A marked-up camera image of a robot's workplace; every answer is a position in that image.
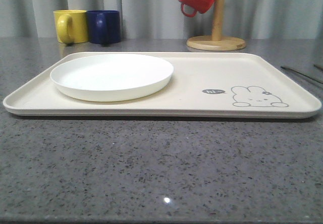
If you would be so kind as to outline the white round plate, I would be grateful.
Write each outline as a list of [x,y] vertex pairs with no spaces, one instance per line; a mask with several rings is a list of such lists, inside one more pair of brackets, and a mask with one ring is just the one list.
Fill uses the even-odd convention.
[[154,94],[170,81],[174,66],[142,54],[112,53],[74,59],[55,67],[50,78],[72,98],[114,102]]

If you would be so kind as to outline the wooden mug tree stand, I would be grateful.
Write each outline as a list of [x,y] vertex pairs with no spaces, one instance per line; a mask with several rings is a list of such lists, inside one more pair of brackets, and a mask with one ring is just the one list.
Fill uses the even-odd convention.
[[211,35],[191,37],[186,42],[187,46],[209,51],[233,51],[246,47],[245,40],[241,38],[223,36],[224,5],[225,0],[215,1]]

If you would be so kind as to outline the grey curtain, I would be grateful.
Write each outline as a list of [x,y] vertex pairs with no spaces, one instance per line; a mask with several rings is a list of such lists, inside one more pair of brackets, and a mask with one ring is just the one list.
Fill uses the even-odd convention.
[[[1,37],[55,37],[56,10],[118,10],[125,38],[182,39],[212,24],[212,11],[188,18],[178,0],[1,0]],[[225,0],[223,33],[321,39],[322,0]]]

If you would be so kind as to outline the dark blue mug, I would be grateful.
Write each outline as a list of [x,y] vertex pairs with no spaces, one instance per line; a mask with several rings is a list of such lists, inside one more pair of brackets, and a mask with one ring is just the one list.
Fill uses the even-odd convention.
[[89,42],[111,44],[121,41],[120,12],[91,10],[86,12]]

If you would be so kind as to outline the yellow mug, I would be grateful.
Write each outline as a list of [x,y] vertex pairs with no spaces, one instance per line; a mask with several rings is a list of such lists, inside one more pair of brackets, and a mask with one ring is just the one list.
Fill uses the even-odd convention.
[[54,11],[53,15],[59,43],[73,44],[88,41],[85,10],[58,10]]

